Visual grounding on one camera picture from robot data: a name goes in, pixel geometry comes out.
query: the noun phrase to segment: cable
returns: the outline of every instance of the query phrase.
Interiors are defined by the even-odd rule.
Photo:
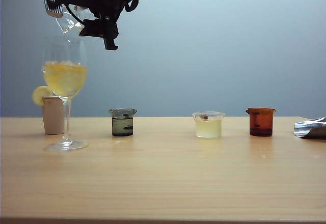
[[[66,8],[67,8],[67,10],[68,10],[68,12],[72,15],[72,17],[74,17],[79,23],[81,23],[82,25],[85,25],[84,24],[84,22],[81,20],[81,19],[79,19],[72,11],[71,11],[71,9],[69,8],[69,4],[65,4],[65,6],[66,6]]]

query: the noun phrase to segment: glass base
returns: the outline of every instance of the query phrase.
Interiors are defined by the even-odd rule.
[[[44,150],[52,151],[52,152],[62,152],[62,151],[73,150],[73,149],[81,149],[83,147],[86,147],[87,145],[88,145],[87,143],[82,141],[77,141],[67,137],[62,137],[61,141],[47,146]]]

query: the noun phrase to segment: small beaker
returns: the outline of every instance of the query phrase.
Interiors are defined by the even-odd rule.
[[[65,116],[63,102],[59,97],[43,97],[42,106],[44,132],[47,135],[65,133]]]
[[[250,135],[272,136],[274,108],[248,108],[246,112],[250,118]]]
[[[134,108],[113,108],[109,110],[112,115],[112,135],[133,135],[133,115],[137,110]]]
[[[193,113],[196,122],[196,136],[216,138],[222,135],[222,119],[225,114],[217,111],[199,111]]]

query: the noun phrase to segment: glass stem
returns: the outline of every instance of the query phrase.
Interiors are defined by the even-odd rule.
[[[64,107],[64,112],[65,112],[65,134],[63,137],[65,138],[70,138],[69,134],[69,118],[70,118],[70,107],[71,107],[71,100],[70,99],[65,99],[63,101],[63,107]]]

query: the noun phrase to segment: wine glass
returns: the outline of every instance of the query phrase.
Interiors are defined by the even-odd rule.
[[[67,34],[47,37],[43,43],[43,77],[48,87],[62,99],[65,110],[65,134],[61,140],[45,148],[46,151],[80,149],[87,143],[76,141],[69,134],[72,98],[83,87],[87,76],[85,48],[79,37]]]

